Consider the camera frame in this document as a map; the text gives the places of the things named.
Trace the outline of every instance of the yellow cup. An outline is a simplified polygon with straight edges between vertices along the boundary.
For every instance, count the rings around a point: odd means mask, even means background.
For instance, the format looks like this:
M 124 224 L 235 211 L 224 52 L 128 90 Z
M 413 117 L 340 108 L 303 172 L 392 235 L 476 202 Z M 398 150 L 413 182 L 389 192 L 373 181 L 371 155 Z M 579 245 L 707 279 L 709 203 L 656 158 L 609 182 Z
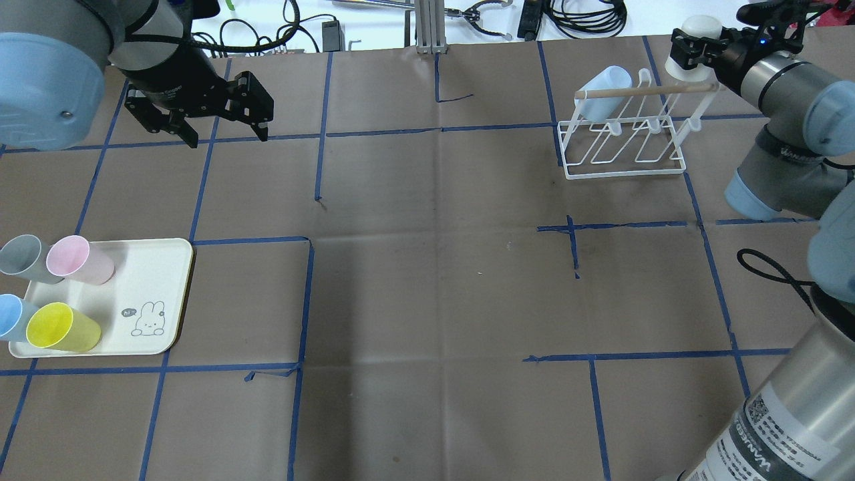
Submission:
M 101 326 L 62 302 L 42 307 L 27 324 L 27 340 L 35 347 L 84 353 L 99 339 Z

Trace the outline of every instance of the blue tape line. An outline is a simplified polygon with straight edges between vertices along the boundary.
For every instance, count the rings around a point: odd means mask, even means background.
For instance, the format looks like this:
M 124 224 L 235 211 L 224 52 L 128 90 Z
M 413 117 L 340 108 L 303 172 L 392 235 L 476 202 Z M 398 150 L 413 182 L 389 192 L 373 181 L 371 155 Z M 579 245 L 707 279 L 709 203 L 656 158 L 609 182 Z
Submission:
M 539 122 L 539 123 L 511 123 L 504 125 L 471 125 L 461 127 L 442 127 L 442 132 L 466 132 L 469 130 L 504 130 L 510 128 L 541 128 L 555 127 L 554 122 Z
M 166 372 L 219 372 L 219 371 L 268 371 L 295 369 L 298 362 L 270 362 L 252 364 L 212 364 L 212 365 L 168 365 Z M 132 367 L 58 367 L 52 369 L 0 371 L 0 377 L 12 376 L 74 376 L 80 374 L 153 374 L 164 371 L 163 366 Z
M 268 244 L 272 242 L 305 242 L 310 241 L 308 237 L 299 235 L 289 237 L 256 237 L 247 239 L 213 239 L 194 240 L 194 246 L 224 246 L 228 244 Z
M 199 145 L 207 145 L 210 140 L 199 140 Z M 173 145 L 187 145 L 183 140 L 161 140 L 158 142 L 133 142 L 128 144 L 107 145 L 108 149 L 135 149 L 138 147 L 169 147 Z
M 18 406 L 15 408 L 15 415 L 12 416 L 12 424 L 9 426 L 9 432 L 6 434 L 6 442 L 3 443 L 3 452 L 0 453 L 0 473 L 3 472 L 3 467 L 6 465 L 6 457 L 9 456 L 9 448 L 12 446 L 12 438 L 15 437 L 15 430 L 18 429 L 18 421 L 21 420 L 21 412 L 24 411 L 24 402 L 27 400 L 27 393 L 30 391 L 30 383 L 32 382 L 32 371 L 36 369 L 38 359 L 30 361 L 29 374 L 24 381 L 24 387 L 21 389 L 21 397 L 18 398 Z
M 716 225 L 744 225 L 758 223 L 814 223 L 816 219 L 797 219 L 793 217 L 775 217 L 768 221 L 756 221 L 754 219 L 722 219 L 716 221 Z
M 365 137 L 370 135 L 400 135 L 400 134 L 421 134 L 422 132 L 431 132 L 439 130 L 438 127 L 433 128 L 397 128 L 393 130 L 364 130 L 362 132 L 337 132 L 327 134 L 327 137 Z
M 597 367 L 593 359 L 588 361 L 591 372 L 591 396 L 593 398 L 593 414 L 597 420 L 597 438 L 599 438 L 599 456 L 603 463 L 603 479 L 611 481 L 611 469 L 609 468 L 609 451 L 605 444 L 605 426 L 603 425 L 603 408 L 599 403 L 599 386 L 597 385 Z
M 295 366 L 295 367 L 293 367 L 293 368 L 291 368 L 291 369 L 288 369 L 288 370 L 286 370 L 286 371 L 278 371 L 278 372 L 268 372 L 268 371 L 250 371 L 250 372 L 249 372 L 249 373 L 247 373 L 247 375 L 244 377 L 244 382 L 245 382 L 245 383 L 248 383 L 249 381 L 252 381 L 253 379 L 255 379 L 255 378 L 256 378 L 256 374 L 266 374 L 266 375 L 268 375 L 268 376 L 278 376 L 278 377 L 290 377 L 290 376 L 291 376 L 291 374 L 293 374 L 293 373 L 295 373 L 295 372 L 297 372 L 297 371 L 299 371 L 299 370 L 300 370 L 300 364 L 299 364 L 299 363 L 295 364 L 294 366 Z
M 469 98 L 474 96 L 473 93 L 469 93 L 462 97 L 457 98 L 449 98 L 447 100 L 439 99 L 439 54 L 433 54 L 433 98 L 436 100 L 437 104 L 442 104 L 444 102 L 455 102 L 458 100 L 463 100 L 464 98 Z
M 790 353 L 788 347 L 772 347 L 766 349 L 733 349 L 722 351 L 669 351 L 664 353 L 597 353 L 597 354 L 552 354 L 548 356 L 528 356 L 522 362 L 569 362 L 591 360 L 631 360 L 631 359 L 697 359 L 724 358 L 738 354 L 739 356 L 784 356 Z
M 297 371 L 294 402 L 291 410 L 291 442 L 288 445 L 288 481 L 294 481 L 294 462 L 297 460 L 297 428 L 300 418 L 300 398 L 303 394 L 303 370 Z
M 579 253 L 576 250 L 576 229 L 573 217 L 567 216 L 567 233 L 570 235 L 570 253 L 573 255 L 573 271 L 576 279 L 579 279 Z
M 683 179 L 686 181 L 686 188 L 689 192 L 689 197 L 692 198 L 692 207 L 695 211 L 695 217 L 698 219 L 698 228 L 700 229 L 701 237 L 704 239 L 704 250 L 706 251 L 706 260 L 710 265 L 710 273 L 712 274 L 712 281 L 716 286 L 716 294 L 718 295 L 718 304 L 722 309 L 722 316 L 724 317 L 724 325 L 728 330 L 728 337 L 730 338 L 730 347 L 734 351 L 734 361 L 736 362 L 736 371 L 739 372 L 740 375 L 740 383 L 742 384 L 742 391 L 745 394 L 746 398 L 751 395 L 751 388 L 748 387 L 748 378 L 746 377 L 745 367 L 742 365 L 742 357 L 740 356 L 740 346 L 736 341 L 736 334 L 733 332 L 730 322 L 730 310 L 728 309 L 728 302 L 724 299 L 724 289 L 722 289 L 722 281 L 718 275 L 718 268 L 716 267 L 716 260 L 712 255 L 712 247 L 710 245 L 710 238 L 706 234 L 706 228 L 704 227 L 704 219 L 700 215 L 700 206 L 698 205 L 698 197 L 695 195 L 694 187 L 692 187 L 692 179 L 689 178 L 688 172 L 683 172 Z
M 0 371 L 0 377 L 4 376 L 26 376 L 29 374 L 28 369 L 4 369 Z
M 103 145 L 74 145 L 63 151 L 97 151 L 103 149 Z M 6 153 L 24 154 L 32 152 L 41 152 L 39 149 L 8 149 Z
M 789 347 L 773 347 L 770 349 L 740 349 L 741 356 L 786 356 L 792 349 Z
M 98 156 L 98 163 L 95 165 L 95 172 L 92 174 L 92 180 L 89 183 L 89 191 L 86 193 L 86 199 L 83 201 L 83 209 L 80 210 L 80 218 L 77 220 L 77 227 L 74 228 L 74 233 L 76 235 L 79 235 L 80 230 L 83 229 L 83 221 L 86 219 L 86 213 L 89 211 L 89 203 L 92 200 L 92 195 L 95 193 L 95 184 L 98 182 L 98 175 L 101 173 L 101 166 L 104 163 L 104 157 L 107 155 L 107 145 L 109 145 L 110 138 L 113 137 L 115 122 L 119 119 L 119 112 L 121 112 L 121 106 L 125 100 L 126 90 L 127 80 L 125 80 L 125 85 L 122 87 L 121 93 L 119 94 L 119 103 L 115 106 L 113 119 L 110 121 L 109 128 L 107 129 L 107 137 L 104 139 L 103 145 L 101 145 L 101 155 Z
M 649 223 L 587 223 L 575 225 L 575 230 L 584 229 L 613 229 L 615 227 L 630 227 L 634 229 L 643 229 L 648 227 L 687 227 L 689 224 L 685 221 L 662 221 Z
M 268 136 L 268 141 L 270 140 L 299 140 L 299 139 L 319 139 L 321 137 L 320 134 L 288 134 L 288 135 L 270 135 Z M 229 144 L 233 142 L 256 142 L 258 141 L 257 137 L 229 137 L 227 139 L 217 139 L 217 144 Z
M 549 118 L 554 125 L 557 125 L 555 101 L 552 96 L 552 83 L 549 81 L 549 68 L 546 66 L 546 55 L 543 51 L 543 42 L 540 40 L 537 41 L 537 51 L 540 55 L 540 69 L 543 70 L 543 81 L 546 86 L 546 100 L 549 101 Z M 558 139 L 557 129 L 552 132 L 552 142 L 555 144 L 555 157 L 558 160 L 558 165 L 561 165 L 561 141 Z
M 327 114 L 329 113 L 329 84 L 333 77 L 333 53 L 327 58 L 327 76 L 323 87 L 323 110 L 321 111 L 321 140 L 318 142 L 318 165 L 315 173 L 315 201 L 321 200 L 321 177 L 323 176 L 323 150 L 327 137 Z
M 661 86 L 662 80 L 659 79 L 659 69 L 656 67 L 656 59 L 653 57 L 653 50 L 650 48 L 650 42 L 647 41 L 646 35 L 641 37 L 641 41 L 644 42 L 644 49 L 647 50 L 647 61 L 650 63 L 650 71 L 653 73 L 653 80 L 656 81 L 656 85 Z M 665 105 L 666 99 L 661 93 L 659 94 L 659 100 L 662 101 L 662 105 Z
M 226 68 L 226 77 L 228 77 L 228 68 Z M 169 351 L 163 353 L 163 362 L 161 363 L 160 376 L 157 378 L 157 391 L 155 391 L 154 406 L 151 407 L 151 420 L 149 421 L 149 431 L 145 436 L 145 449 L 143 450 L 143 463 L 139 468 L 139 481 L 145 481 L 145 475 L 149 471 L 149 458 L 151 456 L 151 443 L 155 438 L 155 427 L 157 426 L 157 414 L 160 412 L 160 400 L 163 395 L 163 382 L 166 380 L 166 367 L 169 363 Z
M 226 74 L 228 78 L 232 71 L 232 59 L 226 62 Z M 214 145 L 216 145 L 216 130 L 220 126 L 220 117 L 214 118 L 214 127 L 211 128 L 211 139 L 208 143 L 208 152 L 205 154 L 205 165 L 202 168 L 202 180 L 199 181 L 199 194 L 196 197 L 196 209 L 193 211 L 193 221 L 190 224 L 190 236 L 187 238 L 190 242 L 196 240 L 196 228 L 199 225 L 199 213 L 202 211 L 202 199 L 205 196 L 205 187 L 208 185 L 208 171 L 211 166 L 211 157 L 214 155 Z
M 680 122 L 688 119 L 689 117 L 671 117 L 671 120 L 674 122 Z M 720 114 L 717 116 L 701 116 L 701 120 L 739 120 L 739 119 L 764 119 L 766 118 L 763 114 Z
M 309 243 L 309 260 L 306 262 L 306 287 L 303 293 L 303 327 L 300 332 L 299 362 L 306 360 L 306 336 L 309 333 L 309 310 L 312 297 L 312 277 L 315 274 L 315 246 Z

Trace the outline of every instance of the pink cup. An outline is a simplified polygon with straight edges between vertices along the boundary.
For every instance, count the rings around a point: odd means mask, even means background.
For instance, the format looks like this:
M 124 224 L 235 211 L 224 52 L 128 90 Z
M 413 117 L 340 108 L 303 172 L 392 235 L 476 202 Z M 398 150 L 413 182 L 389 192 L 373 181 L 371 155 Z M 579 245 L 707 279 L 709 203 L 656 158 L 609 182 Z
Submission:
M 95 285 L 109 281 L 115 272 L 113 259 L 79 235 L 60 239 L 50 248 L 46 264 L 54 276 Z

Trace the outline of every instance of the cartoon rabbit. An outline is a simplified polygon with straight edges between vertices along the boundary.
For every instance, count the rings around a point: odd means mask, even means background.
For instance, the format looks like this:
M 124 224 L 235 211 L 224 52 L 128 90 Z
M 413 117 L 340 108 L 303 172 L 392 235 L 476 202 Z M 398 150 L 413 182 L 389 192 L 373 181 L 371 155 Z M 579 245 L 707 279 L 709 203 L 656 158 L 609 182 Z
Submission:
M 139 310 L 136 329 L 131 331 L 131 336 L 160 336 L 163 334 L 163 325 L 166 323 L 162 301 L 146 302 Z

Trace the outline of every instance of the table surface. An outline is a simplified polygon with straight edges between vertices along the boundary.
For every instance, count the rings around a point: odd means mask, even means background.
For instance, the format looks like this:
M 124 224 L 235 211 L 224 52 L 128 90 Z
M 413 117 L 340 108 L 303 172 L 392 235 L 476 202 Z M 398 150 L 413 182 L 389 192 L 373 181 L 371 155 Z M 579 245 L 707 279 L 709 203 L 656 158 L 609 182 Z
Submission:
M 811 29 L 804 57 L 855 78 L 853 32 Z M 736 251 L 808 277 L 817 223 L 727 207 L 765 123 L 729 93 L 684 144 L 685 175 L 564 179 L 554 127 L 573 91 L 610 63 L 665 75 L 667 51 L 623 37 L 216 60 L 252 70 L 276 119 L 266 143 L 196 120 L 196 150 L 137 125 L 109 69 L 80 147 L 0 147 L 0 242 L 188 239 L 180 336 L 154 356 L 0 353 L 0 479 L 688 467 L 813 323 Z

